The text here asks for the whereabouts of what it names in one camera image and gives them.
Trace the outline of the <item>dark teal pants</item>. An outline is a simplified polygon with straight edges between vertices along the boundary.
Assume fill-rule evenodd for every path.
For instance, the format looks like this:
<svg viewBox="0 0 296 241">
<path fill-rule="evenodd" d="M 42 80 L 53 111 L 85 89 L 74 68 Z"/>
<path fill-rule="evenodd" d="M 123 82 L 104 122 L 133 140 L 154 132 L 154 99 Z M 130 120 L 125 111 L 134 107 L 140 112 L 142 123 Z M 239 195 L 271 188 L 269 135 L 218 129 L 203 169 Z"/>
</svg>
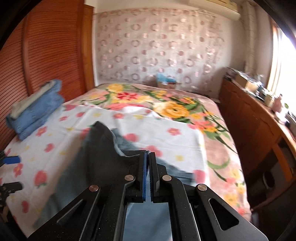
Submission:
<svg viewBox="0 0 296 241">
<path fill-rule="evenodd" d="M 82 191 L 92 184 L 106 186 L 121 180 L 136 163 L 135 157 L 126 156 L 124 150 L 139 150 L 120 135 L 96 122 L 86 135 L 75 158 L 61 174 L 53 194 L 34 223 L 38 229 Z M 130 204 L 124 240 L 170 240 L 171 224 L 167 204 Z"/>
</svg>

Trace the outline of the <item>white floral bed sheet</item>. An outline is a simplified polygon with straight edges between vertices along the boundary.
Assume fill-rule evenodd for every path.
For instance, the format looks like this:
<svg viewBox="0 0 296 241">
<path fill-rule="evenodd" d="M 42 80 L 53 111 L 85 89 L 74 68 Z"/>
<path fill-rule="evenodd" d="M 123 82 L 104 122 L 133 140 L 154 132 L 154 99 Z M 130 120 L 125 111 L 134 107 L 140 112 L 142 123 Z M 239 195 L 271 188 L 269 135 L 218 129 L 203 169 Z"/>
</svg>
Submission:
<svg viewBox="0 0 296 241">
<path fill-rule="evenodd" d="M 84 105 L 58 108 L 24 140 L 13 138 L 8 156 L 18 164 L 1 168 L 1 183 L 21 182 L 7 199 L 12 216 L 29 236 L 95 184 L 99 173 L 113 174 L 109 150 L 147 150 L 183 183 L 210 183 L 205 140 L 186 123 L 162 118 L 146 108 L 114 111 Z"/>
</svg>

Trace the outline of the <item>folded blue jeans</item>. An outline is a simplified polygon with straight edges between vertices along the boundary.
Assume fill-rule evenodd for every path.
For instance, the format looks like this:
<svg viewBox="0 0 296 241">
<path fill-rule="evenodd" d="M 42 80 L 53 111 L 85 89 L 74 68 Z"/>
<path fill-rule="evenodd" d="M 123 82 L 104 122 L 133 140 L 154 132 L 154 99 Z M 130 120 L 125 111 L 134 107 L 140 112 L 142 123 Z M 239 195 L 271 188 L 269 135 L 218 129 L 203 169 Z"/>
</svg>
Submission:
<svg viewBox="0 0 296 241">
<path fill-rule="evenodd" d="M 54 87 L 34 101 L 17 119 L 12 119 L 10 113 L 6 116 L 7 126 L 15 131 L 20 140 L 26 139 L 44 125 L 49 116 L 64 102 L 64 98 L 59 94 L 62 81 L 53 80 L 56 80 Z"/>
</svg>

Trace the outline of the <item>folded grey-beige garment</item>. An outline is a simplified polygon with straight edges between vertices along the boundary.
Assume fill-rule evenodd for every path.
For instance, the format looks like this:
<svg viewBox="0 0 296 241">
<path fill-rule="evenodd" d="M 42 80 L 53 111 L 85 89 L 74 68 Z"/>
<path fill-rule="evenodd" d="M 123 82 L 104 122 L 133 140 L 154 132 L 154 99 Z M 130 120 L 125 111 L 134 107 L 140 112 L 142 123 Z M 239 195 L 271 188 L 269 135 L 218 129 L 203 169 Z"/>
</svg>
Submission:
<svg viewBox="0 0 296 241">
<path fill-rule="evenodd" d="M 47 91 L 51 90 L 55 84 L 56 80 L 47 81 L 37 92 L 33 93 L 31 96 L 23 99 L 22 101 L 15 102 L 11 107 L 10 117 L 14 120 L 17 119 L 26 108 L 28 108 L 34 101 L 40 98 Z"/>
</svg>

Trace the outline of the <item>cardboard box with blue bag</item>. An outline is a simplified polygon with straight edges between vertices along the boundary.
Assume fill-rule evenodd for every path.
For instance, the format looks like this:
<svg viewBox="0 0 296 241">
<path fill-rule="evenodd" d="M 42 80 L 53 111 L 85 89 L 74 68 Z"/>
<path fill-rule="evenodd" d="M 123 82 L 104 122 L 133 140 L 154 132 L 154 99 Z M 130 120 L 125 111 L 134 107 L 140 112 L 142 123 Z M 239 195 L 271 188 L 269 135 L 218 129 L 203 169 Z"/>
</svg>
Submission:
<svg viewBox="0 0 296 241">
<path fill-rule="evenodd" d="M 181 86 L 181 83 L 178 82 L 175 78 L 167 77 L 158 73 L 156 75 L 156 82 L 158 88 L 163 89 L 178 89 Z"/>
</svg>

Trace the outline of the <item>wooden side cabinet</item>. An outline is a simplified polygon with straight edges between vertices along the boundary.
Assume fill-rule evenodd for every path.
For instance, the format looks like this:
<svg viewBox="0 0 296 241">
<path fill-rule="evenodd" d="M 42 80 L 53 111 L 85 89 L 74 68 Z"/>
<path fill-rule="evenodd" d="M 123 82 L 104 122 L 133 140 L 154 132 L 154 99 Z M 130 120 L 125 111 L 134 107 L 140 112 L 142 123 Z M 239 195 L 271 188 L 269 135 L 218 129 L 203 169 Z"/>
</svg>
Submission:
<svg viewBox="0 0 296 241">
<path fill-rule="evenodd" d="M 240 158 L 247 199 L 255 208 L 295 181 L 295 138 L 269 108 L 226 78 L 219 100 Z"/>
</svg>

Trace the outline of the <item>wooden slatted headboard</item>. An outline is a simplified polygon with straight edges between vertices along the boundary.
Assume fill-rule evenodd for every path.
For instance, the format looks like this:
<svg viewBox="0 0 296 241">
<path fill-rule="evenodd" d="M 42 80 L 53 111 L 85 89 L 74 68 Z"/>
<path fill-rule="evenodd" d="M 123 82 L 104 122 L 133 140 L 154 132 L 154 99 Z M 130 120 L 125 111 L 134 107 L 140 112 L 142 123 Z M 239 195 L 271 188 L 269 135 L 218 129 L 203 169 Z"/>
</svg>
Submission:
<svg viewBox="0 0 296 241">
<path fill-rule="evenodd" d="M 1 49 L 1 149 L 15 136 L 6 116 L 12 104 L 46 81 L 62 81 L 66 101 L 95 87 L 93 6 L 85 1 L 41 1 L 12 31 Z"/>
</svg>

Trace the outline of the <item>cardboard box on cabinet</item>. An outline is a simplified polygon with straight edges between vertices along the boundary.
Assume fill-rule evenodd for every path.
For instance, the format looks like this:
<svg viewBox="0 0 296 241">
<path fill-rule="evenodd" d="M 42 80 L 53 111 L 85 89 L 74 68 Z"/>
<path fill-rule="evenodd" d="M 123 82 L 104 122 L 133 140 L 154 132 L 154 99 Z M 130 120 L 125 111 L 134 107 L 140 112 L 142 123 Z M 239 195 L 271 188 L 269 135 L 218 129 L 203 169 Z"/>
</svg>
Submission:
<svg viewBox="0 0 296 241">
<path fill-rule="evenodd" d="M 257 82 L 255 82 L 254 80 L 243 76 L 241 74 L 237 74 L 234 81 L 240 85 L 242 88 L 251 91 L 253 93 L 255 93 L 257 91 L 257 89 L 259 88 Z"/>
</svg>

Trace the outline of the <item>sheer circle-pattern curtain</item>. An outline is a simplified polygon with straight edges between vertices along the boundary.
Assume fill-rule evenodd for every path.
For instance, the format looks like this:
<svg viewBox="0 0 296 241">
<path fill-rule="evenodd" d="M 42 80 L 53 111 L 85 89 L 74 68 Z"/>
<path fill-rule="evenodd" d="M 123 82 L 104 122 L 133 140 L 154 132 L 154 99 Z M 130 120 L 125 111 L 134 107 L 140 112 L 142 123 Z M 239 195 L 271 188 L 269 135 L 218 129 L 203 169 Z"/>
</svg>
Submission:
<svg viewBox="0 0 296 241">
<path fill-rule="evenodd" d="M 100 81 L 151 85 L 166 77 L 179 88 L 207 90 L 224 45 L 217 18 L 206 11 L 120 9 L 95 16 Z"/>
</svg>

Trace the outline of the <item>pink bottle on cabinet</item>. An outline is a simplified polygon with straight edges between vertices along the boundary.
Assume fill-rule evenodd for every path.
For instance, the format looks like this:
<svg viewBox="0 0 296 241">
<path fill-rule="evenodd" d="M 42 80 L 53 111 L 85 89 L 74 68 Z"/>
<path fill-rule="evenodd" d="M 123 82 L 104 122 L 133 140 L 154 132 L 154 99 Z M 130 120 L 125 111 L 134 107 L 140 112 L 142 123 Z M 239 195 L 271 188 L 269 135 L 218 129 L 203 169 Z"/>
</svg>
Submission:
<svg viewBox="0 0 296 241">
<path fill-rule="evenodd" d="M 273 105 L 271 107 L 271 110 L 276 113 L 280 113 L 282 110 L 282 94 L 280 94 L 277 98 L 274 99 Z"/>
</svg>

